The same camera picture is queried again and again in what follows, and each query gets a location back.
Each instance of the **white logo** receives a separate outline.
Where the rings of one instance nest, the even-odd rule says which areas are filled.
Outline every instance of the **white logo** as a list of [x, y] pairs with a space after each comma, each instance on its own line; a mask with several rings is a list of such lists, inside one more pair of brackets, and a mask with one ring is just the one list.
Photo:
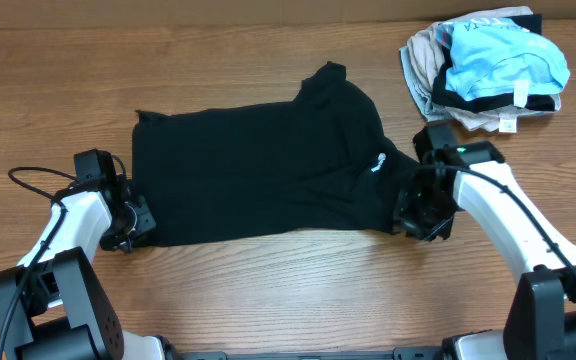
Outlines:
[[377, 157], [377, 160], [379, 161], [377, 163], [377, 166], [370, 169], [370, 171], [377, 172], [377, 171], [379, 171], [379, 169], [381, 169], [381, 165], [383, 165], [384, 161], [386, 160], [386, 154], [384, 154], [384, 153], [379, 154], [379, 156]]

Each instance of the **black cloth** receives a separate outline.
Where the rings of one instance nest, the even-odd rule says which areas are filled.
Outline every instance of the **black cloth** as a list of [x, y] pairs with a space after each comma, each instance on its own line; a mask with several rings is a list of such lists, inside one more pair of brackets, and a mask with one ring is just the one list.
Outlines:
[[304, 80], [291, 102], [138, 113], [133, 179], [157, 223], [145, 245], [298, 228], [390, 233], [408, 178], [397, 174], [417, 164], [384, 136], [373, 102], [334, 63]]
[[[530, 32], [541, 35], [541, 15], [510, 16], [515, 24], [524, 27]], [[465, 101], [458, 93], [446, 90], [446, 72], [453, 65], [450, 50], [442, 46], [442, 52], [446, 59], [439, 69], [432, 87], [432, 102], [438, 105], [450, 106], [473, 113], [494, 110], [500, 107], [514, 104], [514, 94], [501, 94], [496, 96], [484, 96], [470, 101]], [[555, 101], [550, 95], [529, 95], [526, 109], [534, 111], [555, 111]]]

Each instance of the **blue shirt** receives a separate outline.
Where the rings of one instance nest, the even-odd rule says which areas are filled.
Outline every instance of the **blue shirt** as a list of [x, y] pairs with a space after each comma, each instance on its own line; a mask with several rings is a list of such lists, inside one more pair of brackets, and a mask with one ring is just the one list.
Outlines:
[[446, 90], [466, 101], [513, 93], [517, 80], [529, 81], [530, 95], [559, 94], [570, 78], [559, 48], [511, 19], [444, 23], [437, 41], [450, 49], [453, 62], [446, 72]]

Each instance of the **table surface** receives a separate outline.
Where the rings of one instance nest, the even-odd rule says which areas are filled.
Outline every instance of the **table surface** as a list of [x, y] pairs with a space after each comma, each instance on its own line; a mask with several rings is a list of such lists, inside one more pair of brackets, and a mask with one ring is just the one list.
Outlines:
[[[424, 125], [398, 49], [425, 22], [320, 26], [0, 31], [0, 270], [26, 254], [48, 201], [13, 184], [15, 166], [74, 172], [90, 148], [131, 169], [134, 109], [187, 113], [291, 100], [326, 61], [375, 102], [384, 130], [414, 157]], [[526, 193], [576, 243], [576, 21], [545, 21], [572, 77], [563, 109], [491, 140]], [[27, 174], [51, 191], [61, 179]], [[222, 243], [99, 251], [94, 268], [123, 328], [182, 351], [388, 350], [502, 328], [514, 288], [478, 225], [456, 217], [447, 241], [304, 230]], [[51, 311], [39, 321], [62, 313]]]

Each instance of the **robotic arm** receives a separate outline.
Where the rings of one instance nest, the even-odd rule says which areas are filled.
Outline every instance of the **robotic arm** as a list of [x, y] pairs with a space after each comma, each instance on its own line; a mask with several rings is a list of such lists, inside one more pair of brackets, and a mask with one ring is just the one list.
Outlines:
[[[448, 126], [424, 128], [413, 140], [422, 165], [459, 166], [487, 175], [512, 190], [576, 266], [576, 246], [568, 242], [530, 202], [503, 156], [488, 142], [458, 145]], [[17, 279], [32, 271], [5, 342], [9, 360], [546, 360], [576, 359], [576, 312], [564, 313], [564, 299], [576, 302], [576, 283], [526, 215], [507, 194], [464, 171], [436, 168], [411, 176], [393, 217], [409, 236], [432, 240], [450, 236], [454, 213], [469, 212], [510, 267], [518, 283], [503, 331], [445, 339], [441, 347], [396, 348], [388, 353], [226, 355], [179, 354], [162, 337], [141, 337], [121, 329], [92, 266], [97, 244], [131, 252], [148, 244], [155, 228], [143, 197], [117, 175], [109, 153], [75, 155], [77, 181], [57, 193], [68, 210], [39, 266], [27, 268], [57, 223], [60, 206], [33, 250], [17, 267], [0, 272], [0, 332]], [[67, 316], [35, 326], [32, 317], [63, 305]]]

